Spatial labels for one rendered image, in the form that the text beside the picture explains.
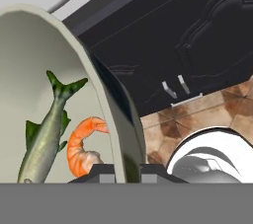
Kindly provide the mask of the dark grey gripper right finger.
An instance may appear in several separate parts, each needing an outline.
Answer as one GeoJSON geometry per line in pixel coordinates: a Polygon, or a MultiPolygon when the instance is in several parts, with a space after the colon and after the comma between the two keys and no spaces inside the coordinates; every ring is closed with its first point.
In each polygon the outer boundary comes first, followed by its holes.
{"type": "Polygon", "coordinates": [[[141,164],[141,182],[143,184],[185,184],[186,181],[169,175],[161,164],[141,164]]]}

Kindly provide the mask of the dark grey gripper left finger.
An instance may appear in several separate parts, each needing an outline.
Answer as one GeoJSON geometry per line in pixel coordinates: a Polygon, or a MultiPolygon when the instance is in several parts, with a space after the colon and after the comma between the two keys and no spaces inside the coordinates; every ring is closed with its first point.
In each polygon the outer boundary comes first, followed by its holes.
{"type": "Polygon", "coordinates": [[[113,164],[94,165],[88,175],[70,181],[71,183],[114,184],[116,182],[113,164]]]}

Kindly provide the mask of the pale grey bowl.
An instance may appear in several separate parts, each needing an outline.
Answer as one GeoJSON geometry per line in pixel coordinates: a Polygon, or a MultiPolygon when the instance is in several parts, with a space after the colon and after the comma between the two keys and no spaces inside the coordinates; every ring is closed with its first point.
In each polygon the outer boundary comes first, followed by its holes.
{"type": "Polygon", "coordinates": [[[91,50],[47,11],[26,4],[0,9],[0,184],[17,183],[26,153],[26,121],[41,123],[53,100],[46,71],[62,84],[88,82],[67,102],[71,121],[44,183],[76,179],[69,170],[67,144],[85,118],[103,119],[108,133],[95,131],[84,149],[113,164],[116,183],[137,183],[145,161],[142,125],[132,98],[91,50]]]}

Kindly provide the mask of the orange shrimp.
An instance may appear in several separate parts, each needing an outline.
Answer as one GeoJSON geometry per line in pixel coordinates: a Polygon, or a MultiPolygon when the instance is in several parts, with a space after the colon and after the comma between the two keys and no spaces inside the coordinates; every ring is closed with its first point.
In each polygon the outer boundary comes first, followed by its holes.
{"type": "Polygon", "coordinates": [[[75,178],[88,175],[94,165],[103,164],[96,151],[84,149],[84,141],[95,131],[108,133],[106,122],[96,116],[83,119],[72,131],[67,144],[67,162],[70,172],[75,178]]]}

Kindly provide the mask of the green and silver fish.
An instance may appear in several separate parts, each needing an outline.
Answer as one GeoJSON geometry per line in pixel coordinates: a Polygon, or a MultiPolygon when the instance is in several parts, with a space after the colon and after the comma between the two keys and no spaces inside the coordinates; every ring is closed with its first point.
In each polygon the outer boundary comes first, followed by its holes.
{"type": "Polygon", "coordinates": [[[42,184],[57,153],[66,145],[60,138],[71,121],[64,109],[66,102],[88,82],[82,78],[70,84],[62,84],[54,73],[46,71],[53,92],[50,108],[41,123],[26,121],[26,153],[20,166],[19,184],[42,184]]]}

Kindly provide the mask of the black cupboard door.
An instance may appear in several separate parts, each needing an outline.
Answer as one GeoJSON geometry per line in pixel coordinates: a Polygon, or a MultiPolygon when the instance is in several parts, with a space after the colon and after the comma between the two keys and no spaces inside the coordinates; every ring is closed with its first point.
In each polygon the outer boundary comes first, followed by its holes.
{"type": "Polygon", "coordinates": [[[253,75],[253,0],[210,0],[174,47],[190,94],[208,94],[253,75]]]}
{"type": "Polygon", "coordinates": [[[175,15],[154,14],[93,46],[86,45],[126,86],[138,113],[144,116],[168,108],[179,99],[179,62],[174,50],[179,36],[175,15]],[[163,81],[177,99],[164,91],[163,81]]]}

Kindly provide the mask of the white and black round object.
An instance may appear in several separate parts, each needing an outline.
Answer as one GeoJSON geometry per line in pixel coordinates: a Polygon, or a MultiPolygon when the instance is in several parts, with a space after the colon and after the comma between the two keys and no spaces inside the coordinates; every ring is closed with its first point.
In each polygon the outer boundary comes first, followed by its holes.
{"type": "Polygon", "coordinates": [[[180,142],[166,170],[190,184],[253,184],[253,145],[231,128],[205,128],[180,142]]]}

